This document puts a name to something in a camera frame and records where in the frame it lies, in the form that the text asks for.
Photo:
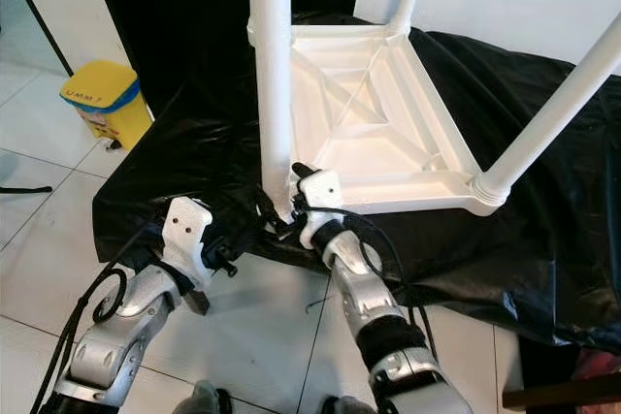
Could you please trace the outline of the white plastic children table top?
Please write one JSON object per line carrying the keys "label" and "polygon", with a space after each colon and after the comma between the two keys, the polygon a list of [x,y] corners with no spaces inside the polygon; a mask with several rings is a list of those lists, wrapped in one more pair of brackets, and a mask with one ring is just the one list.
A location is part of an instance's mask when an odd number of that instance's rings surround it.
{"label": "white plastic children table top", "polygon": [[355,213],[461,208],[492,214],[501,198],[479,194],[482,175],[407,36],[385,25],[293,25],[279,55],[256,51],[260,172],[279,213],[291,211],[291,163],[337,172]]}

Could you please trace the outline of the yellow bin with blue band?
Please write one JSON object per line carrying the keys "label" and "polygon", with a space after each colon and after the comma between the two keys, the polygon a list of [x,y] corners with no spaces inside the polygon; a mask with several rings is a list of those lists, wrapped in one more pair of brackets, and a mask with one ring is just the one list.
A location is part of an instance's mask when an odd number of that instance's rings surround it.
{"label": "yellow bin with blue band", "polygon": [[152,123],[136,70],[116,61],[88,61],[65,82],[59,96],[96,138],[115,140],[125,149],[136,146]]}

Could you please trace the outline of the black door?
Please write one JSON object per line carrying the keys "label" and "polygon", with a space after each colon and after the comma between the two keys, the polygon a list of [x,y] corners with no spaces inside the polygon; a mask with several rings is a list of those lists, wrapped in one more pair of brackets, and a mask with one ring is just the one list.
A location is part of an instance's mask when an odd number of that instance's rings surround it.
{"label": "black door", "polygon": [[256,120],[251,0],[105,0],[155,115]]}

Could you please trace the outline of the black plastic table cover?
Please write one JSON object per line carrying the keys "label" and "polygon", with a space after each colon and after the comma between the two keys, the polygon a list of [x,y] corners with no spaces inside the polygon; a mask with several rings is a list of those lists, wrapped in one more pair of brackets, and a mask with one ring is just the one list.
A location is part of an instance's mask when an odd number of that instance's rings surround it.
{"label": "black plastic table cover", "polygon": [[[412,30],[418,58],[482,165],[550,98],[568,61]],[[93,198],[99,258],[143,265],[176,196],[251,202],[260,183],[257,117],[187,107],[156,118]],[[440,304],[545,344],[621,355],[621,77],[586,107],[516,180],[496,213],[462,209],[376,214],[367,235],[401,303]]]}

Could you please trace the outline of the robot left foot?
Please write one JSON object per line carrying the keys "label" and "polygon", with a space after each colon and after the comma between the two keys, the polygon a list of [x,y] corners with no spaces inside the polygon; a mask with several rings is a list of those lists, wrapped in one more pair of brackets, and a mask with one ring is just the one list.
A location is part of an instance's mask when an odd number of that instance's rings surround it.
{"label": "robot left foot", "polygon": [[213,386],[209,380],[200,380],[172,414],[234,414],[234,402],[226,389]]}

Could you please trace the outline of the black door frame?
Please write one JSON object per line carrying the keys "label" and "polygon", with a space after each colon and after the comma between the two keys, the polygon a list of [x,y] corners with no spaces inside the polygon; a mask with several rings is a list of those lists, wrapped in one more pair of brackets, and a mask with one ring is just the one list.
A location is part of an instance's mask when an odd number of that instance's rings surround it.
{"label": "black door frame", "polygon": [[74,70],[35,0],[1,0],[1,59],[70,77]]}

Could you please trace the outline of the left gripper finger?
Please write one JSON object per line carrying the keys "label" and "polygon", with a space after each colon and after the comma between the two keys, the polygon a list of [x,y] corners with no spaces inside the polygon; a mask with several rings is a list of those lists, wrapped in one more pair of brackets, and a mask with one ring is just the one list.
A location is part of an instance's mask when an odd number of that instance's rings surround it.
{"label": "left gripper finger", "polygon": [[257,227],[260,227],[267,237],[282,238],[282,216],[275,209],[274,201],[266,193],[249,193],[252,209],[257,215]]}

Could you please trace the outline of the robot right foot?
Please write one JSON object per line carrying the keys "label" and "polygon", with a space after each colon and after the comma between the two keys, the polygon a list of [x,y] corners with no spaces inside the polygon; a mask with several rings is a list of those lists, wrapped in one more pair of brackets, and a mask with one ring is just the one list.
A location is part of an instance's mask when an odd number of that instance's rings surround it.
{"label": "robot right foot", "polygon": [[318,414],[376,414],[367,402],[355,397],[327,397],[320,405]]}

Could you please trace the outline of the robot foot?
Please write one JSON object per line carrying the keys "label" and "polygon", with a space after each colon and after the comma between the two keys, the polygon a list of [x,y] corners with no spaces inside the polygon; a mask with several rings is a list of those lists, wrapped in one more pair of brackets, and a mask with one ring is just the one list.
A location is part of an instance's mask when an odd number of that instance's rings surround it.
{"label": "robot foot", "polygon": [[367,402],[355,397],[327,397],[320,405],[318,414],[376,414]]}
{"label": "robot foot", "polygon": [[200,380],[172,414],[234,414],[234,402],[226,389],[213,386],[209,380]]}

